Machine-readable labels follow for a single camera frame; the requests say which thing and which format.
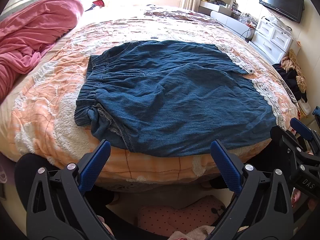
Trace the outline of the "blue denim lace-trimmed pants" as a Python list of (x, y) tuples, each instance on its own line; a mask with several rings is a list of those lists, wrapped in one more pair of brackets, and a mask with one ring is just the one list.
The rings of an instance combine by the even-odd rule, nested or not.
[(229, 150), (269, 138), (274, 108), (253, 69), (213, 44), (127, 42), (91, 55), (74, 120), (99, 140), (154, 157)]

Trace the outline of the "tan and black clothes heap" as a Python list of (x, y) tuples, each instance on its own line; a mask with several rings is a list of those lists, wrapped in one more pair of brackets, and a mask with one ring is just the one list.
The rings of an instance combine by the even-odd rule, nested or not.
[(296, 100), (308, 101), (306, 90), (306, 79), (297, 62), (295, 52), (290, 49), (281, 59), (280, 63), (272, 65), (278, 74), (283, 78)]

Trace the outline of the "orange white bunny bedspread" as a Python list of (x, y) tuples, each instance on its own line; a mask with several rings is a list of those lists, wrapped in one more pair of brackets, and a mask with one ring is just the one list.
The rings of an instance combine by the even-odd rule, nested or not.
[(219, 139), (242, 161), (300, 116), (288, 85), (214, 19), (156, 6), (85, 12), (1, 104), (1, 153), (62, 167), (101, 140), (112, 146), (98, 182), (145, 191), (217, 175)]

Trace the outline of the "white drawer cabinet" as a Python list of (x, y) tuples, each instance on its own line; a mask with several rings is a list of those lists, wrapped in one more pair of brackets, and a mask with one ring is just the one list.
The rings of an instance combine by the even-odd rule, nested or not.
[(289, 50), (294, 48), (294, 42), (295, 39), (290, 32), (263, 17), (259, 20), (249, 44), (274, 65), (281, 63)]

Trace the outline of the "white low desk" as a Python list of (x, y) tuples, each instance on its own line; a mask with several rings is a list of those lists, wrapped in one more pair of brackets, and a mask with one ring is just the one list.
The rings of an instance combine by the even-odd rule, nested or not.
[(226, 29), (230, 30), (247, 42), (253, 38), (255, 29), (232, 18), (232, 11), (228, 8), (206, 1), (201, 1), (198, 12), (217, 20)]

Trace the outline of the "pink crumpled blanket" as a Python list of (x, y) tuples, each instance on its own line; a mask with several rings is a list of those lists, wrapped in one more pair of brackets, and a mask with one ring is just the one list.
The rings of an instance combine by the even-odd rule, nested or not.
[(1, 101), (83, 12), (79, 0), (39, 0), (1, 21)]

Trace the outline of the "black wall-mounted television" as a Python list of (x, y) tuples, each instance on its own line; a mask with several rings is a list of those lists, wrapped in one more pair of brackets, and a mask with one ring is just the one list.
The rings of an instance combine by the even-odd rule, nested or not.
[(304, 0), (259, 0), (259, 3), (293, 22), (301, 22)]

